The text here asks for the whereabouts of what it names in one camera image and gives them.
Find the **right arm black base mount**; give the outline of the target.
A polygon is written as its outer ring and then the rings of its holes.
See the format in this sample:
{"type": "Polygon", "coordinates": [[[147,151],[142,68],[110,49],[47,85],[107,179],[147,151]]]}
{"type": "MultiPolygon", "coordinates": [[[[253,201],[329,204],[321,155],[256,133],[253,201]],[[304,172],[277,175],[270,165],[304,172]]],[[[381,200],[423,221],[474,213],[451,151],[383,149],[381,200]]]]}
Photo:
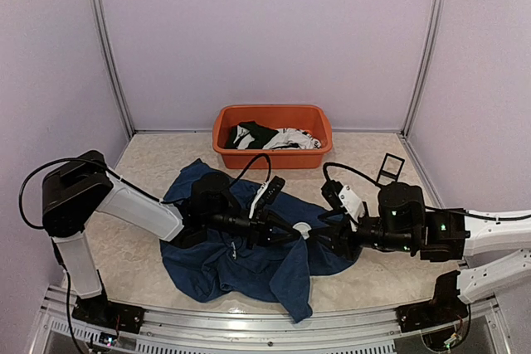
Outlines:
{"type": "Polygon", "coordinates": [[[399,306],[395,313],[401,332],[405,333],[459,321],[468,317],[469,310],[460,301],[435,303],[428,300],[399,306]]]}

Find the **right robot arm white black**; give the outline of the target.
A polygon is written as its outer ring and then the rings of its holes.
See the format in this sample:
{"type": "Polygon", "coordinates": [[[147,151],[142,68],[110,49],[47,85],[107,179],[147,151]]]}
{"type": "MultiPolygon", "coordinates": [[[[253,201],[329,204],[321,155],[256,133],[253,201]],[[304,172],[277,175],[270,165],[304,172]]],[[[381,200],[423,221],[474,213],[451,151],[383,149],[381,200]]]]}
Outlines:
{"type": "Polygon", "coordinates": [[[371,183],[378,189],[378,214],[371,216],[353,189],[324,174],[321,188],[330,211],[320,216],[324,227],[309,231],[311,240],[337,256],[352,259],[362,247],[403,252],[443,263],[508,250],[487,264],[439,276],[425,318],[443,323],[456,309],[516,284],[530,275],[529,211],[479,212],[427,206],[419,186],[380,171],[371,183]]]}

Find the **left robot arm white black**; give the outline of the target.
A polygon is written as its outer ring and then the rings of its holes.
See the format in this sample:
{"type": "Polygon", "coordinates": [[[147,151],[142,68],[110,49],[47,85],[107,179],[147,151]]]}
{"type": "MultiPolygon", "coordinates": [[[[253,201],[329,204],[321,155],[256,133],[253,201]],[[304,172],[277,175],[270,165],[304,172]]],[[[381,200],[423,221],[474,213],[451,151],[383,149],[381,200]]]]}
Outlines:
{"type": "Polygon", "coordinates": [[[187,248],[206,240],[209,230],[242,237],[248,248],[282,245],[298,240],[300,233],[268,210],[285,181],[269,175],[259,186],[249,210],[231,193],[235,181],[223,172],[208,172],[192,183],[183,200],[153,196],[121,177],[105,162],[102,153],[90,150],[77,158],[46,163],[33,175],[41,181],[41,224],[50,237],[59,264],[76,289],[76,308],[100,325],[116,316],[114,303],[95,267],[85,226],[96,212],[135,225],[160,240],[187,248]]]}

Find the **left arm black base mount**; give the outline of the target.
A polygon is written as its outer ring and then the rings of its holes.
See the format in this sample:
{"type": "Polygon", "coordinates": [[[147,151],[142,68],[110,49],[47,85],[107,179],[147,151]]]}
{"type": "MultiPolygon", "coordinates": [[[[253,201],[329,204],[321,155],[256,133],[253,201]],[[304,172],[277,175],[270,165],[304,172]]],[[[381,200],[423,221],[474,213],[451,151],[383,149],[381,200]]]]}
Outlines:
{"type": "Polygon", "coordinates": [[[96,307],[86,309],[77,304],[72,312],[72,317],[90,325],[118,332],[139,334],[140,328],[144,323],[144,314],[144,308],[110,302],[108,306],[100,309],[96,307]]]}

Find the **dark blue t-shirt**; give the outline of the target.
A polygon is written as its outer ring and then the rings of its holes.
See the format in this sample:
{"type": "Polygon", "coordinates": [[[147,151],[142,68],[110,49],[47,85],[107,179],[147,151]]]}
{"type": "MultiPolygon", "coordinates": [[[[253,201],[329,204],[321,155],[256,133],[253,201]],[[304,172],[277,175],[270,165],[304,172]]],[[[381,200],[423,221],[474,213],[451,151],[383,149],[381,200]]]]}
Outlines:
{"type": "MultiPolygon", "coordinates": [[[[164,199],[180,201],[192,193],[192,184],[209,172],[220,172],[200,158],[179,173],[164,199]]],[[[239,181],[231,188],[238,202],[248,208],[259,183],[239,181]]],[[[318,220],[325,212],[321,206],[281,193],[272,211],[291,225],[309,224],[312,229],[326,226],[318,220]]],[[[181,249],[160,241],[163,266],[170,279],[188,297],[207,303],[230,292],[267,303],[279,303],[298,323],[313,314],[309,305],[310,276],[330,276],[345,271],[356,261],[338,257],[320,243],[298,239],[285,245],[246,248],[246,240],[209,230],[206,242],[181,249]],[[231,257],[234,241],[237,259],[231,257]]]]}

